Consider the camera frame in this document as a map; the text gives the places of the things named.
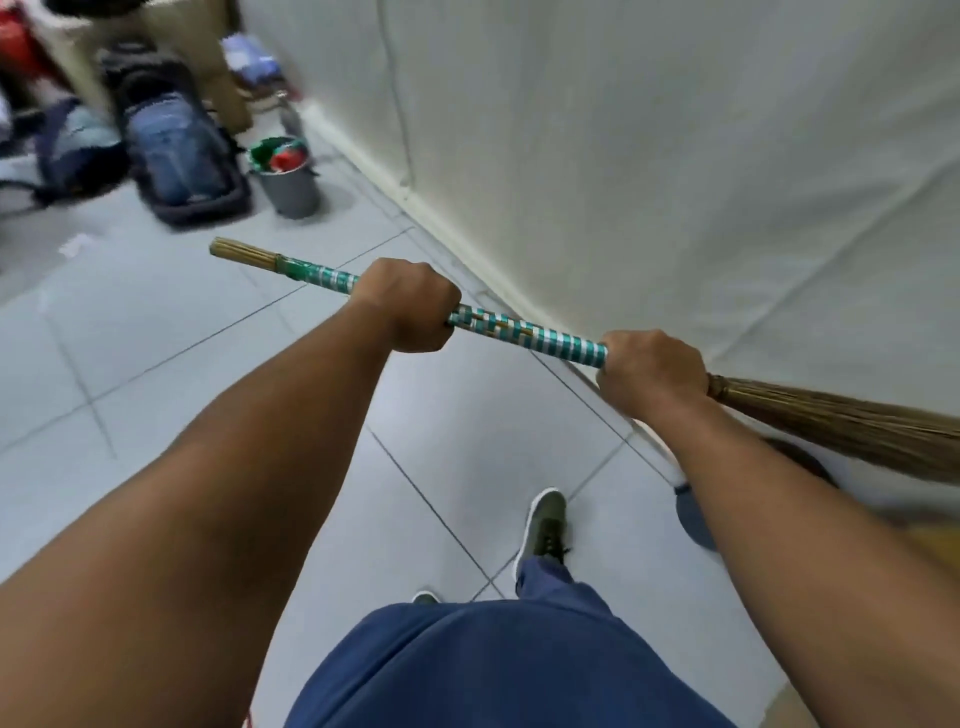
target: person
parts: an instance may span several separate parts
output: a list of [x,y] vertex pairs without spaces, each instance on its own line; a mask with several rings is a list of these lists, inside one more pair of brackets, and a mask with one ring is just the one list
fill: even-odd
[[[388,357],[440,349],[459,300],[428,265],[377,260],[338,313],[11,576],[0,724],[239,726]],[[604,341],[601,393],[675,453],[757,629],[820,723],[956,725],[957,579],[708,399],[696,350],[658,331]],[[374,612],[287,725],[730,725],[573,581],[564,509],[556,491],[531,509],[519,600],[422,596]]]

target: left hand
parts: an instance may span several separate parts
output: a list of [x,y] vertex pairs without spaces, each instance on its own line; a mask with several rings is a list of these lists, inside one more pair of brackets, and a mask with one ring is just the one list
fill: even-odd
[[350,302],[372,304],[388,319],[397,352],[435,352],[453,334],[446,324],[460,289],[430,267],[381,257],[353,287]]

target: blue backpack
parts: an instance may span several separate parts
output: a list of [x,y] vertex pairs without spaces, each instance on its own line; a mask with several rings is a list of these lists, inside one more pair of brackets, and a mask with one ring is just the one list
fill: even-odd
[[130,167],[120,134],[76,97],[46,110],[35,147],[43,185],[34,195],[44,205],[105,192],[122,181]]
[[133,179],[156,217],[181,228],[250,212],[241,149],[206,113],[192,84],[141,67],[123,75],[114,100]]

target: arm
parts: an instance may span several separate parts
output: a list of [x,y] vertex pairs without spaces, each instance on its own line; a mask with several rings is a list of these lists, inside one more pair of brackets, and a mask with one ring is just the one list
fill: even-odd
[[960,580],[710,400],[699,352],[607,334],[601,392],[680,461],[764,640],[826,727],[960,716]]
[[3,584],[0,725],[240,726],[390,351],[439,349],[459,300],[376,261]]

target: bottle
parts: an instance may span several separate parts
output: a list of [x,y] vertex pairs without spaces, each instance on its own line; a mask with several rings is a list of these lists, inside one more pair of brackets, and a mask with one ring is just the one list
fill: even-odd
[[276,102],[280,107],[280,124],[283,126],[283,133],[296,139],[301,139],[306,144],[306,136],[303,134],[303,121],[294,105],[290,102],[290,94],[282,88],[276,93]]

